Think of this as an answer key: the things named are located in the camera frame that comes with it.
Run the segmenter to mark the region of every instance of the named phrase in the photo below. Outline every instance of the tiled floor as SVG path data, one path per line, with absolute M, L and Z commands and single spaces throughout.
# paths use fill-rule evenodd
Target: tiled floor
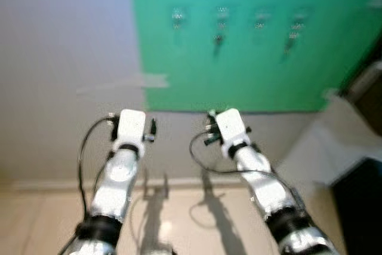
M 313 185 L 300 190 L 316 223 L 345 254 L 330 192 Z M 57 254 L 81 212 L 76 192 L 0 194 L 2 254 Z M 179 255 L 279 254 L 245 188 L 215 189 L 206 197 L 202 189 L 171 189 L 167 199 L 160 190 L 146 198 L 135 191 L 118 254 L 170 245 Z

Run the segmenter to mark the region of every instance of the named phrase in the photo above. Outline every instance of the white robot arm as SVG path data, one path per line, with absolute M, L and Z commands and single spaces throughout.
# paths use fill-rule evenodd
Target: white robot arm
M 128 109 L 117 117 L 115 141 L 104 168 L 103 181 L 84 221 L 76 228 L 74 240 L 60 254 L 116 254 L 138 172 L 138 160 L 144 155 L 144 141 L 153 142 L 155 138 L 154 120 L 151 133 L 144 134 L 145 120 L 144 112 Z
M 332 242 L 308 215 L 298 193 L 279 178 L 268 159 L 251 144 L 247 135 L 250 129 L 245 128 L 239 111 L 211 111 L 209 119 L 205 144 L 220 140 L 223 155 L 235 161 L 281 255 L 337 255 Z

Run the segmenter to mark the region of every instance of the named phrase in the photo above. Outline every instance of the green wall panel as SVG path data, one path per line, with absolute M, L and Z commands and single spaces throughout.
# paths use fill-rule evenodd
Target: green wall panel
M 368 1 L 134 0 L 143 70 L 166 74 L 169 82 L 168 88 L 147 88 L 147 104 L 154 110 L 319 110 L 322 95 L 341 85 L 382 29 L 382 9 Z M 219 6 L 229 9 L 229 18 L 215 53 Z M 184 13 L 179 29 L 174 8 Z M 257 30 L 259 8 L 270 17 Z M 299 9 L 309 16 L 286 54 Z

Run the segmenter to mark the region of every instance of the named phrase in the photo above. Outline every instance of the black cable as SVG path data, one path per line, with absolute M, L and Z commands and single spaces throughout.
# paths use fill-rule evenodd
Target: black cable
M 81 146 L 79 148 L 78 156 L 77 156 L 77 177 L 78 177 L 78 189 L 81 194 L 82 198 L 82 206 L 84 208 L 84 220 L 88 217 L 88 207 L 86 203 L 86 196 L 85 191 L 83 187 L 83 175 L 82 175 L 82 162 L 84 160 L 84 153 L 85 153 L 85 147 L 87 144 L 87 141 L 89 139 L 90 134 L 93 132 L 93 130 L 101 124 L 103 121 L 111 121 L 113 119 L 113 116 L 104 116 L 103 118 L 100 118 L 97 120 L 93 125 L 89 128 L 87 131 L 85 137 L 82 139 Z
M 70 237 L 70 239 L 64 245 L 64 247 L 61 248 L 61 250 L 59 251 L 58 255 L 63 255 L 65 253 L 65 251 L 69 248 L 69 246 L 74 242 L 74 240 L 76 238 L 77 238 L 77 235 L 75 235 L 75 234 L 72 237 Z
M 282 185 L 284 185 L 284 187 L 291 193 L 291 195 L 294 197 L 294 189 L 287 183 L 285 182 L 285 180 L 283 180 L 282 178 L 280 178 L 277 174 L 274 174 L 274 173 L 269 173 L 267 171 L 263 171 L 263 170 L 215 170 L 213 168 L 209 168 L 209 167 L 206 167 L 203 162 L 195 156 L 195 154 L 193 153 L 192 151 L 192 146 L 194 144 L 194 142 L 200 138 L 201 136 L 203 136 L 204 134 L 208 134 L 209 131 L 203 131 L 197 135 L 195 135 L 192 140 L 190 141 L 190 145 L 189 145 L 189 152 L 190 152 L 190 155 L 192 157 L 192 159 L 204 170 L 206 171 L 209 171 L 211 173 L 216 173 L 216 174 L 238 174 L 238 173 L 260 173 L 260 174 L 264 174 L 265 176 L 269 176 L 269 177 L 272 177 L 276 180 L 278 180 Z

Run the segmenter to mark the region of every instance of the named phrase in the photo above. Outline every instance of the gray wall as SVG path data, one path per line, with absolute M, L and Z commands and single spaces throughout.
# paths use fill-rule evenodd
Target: gray wall
M 131 0 L 0 0 L 0 177 L 72 180 L 87 127 L 107 112 L 144 109 Z M 144 163 L 151 177 L 199 174 L 188 142 L 204 116 L 150 113 L 158 141 Z M 245 120 L 273 162 L 315 114 L 251 115 Z M 108 127 L 95 132 L 87 177 L 104 160 Z M 211 148 L 217 159 L 217 147 Z

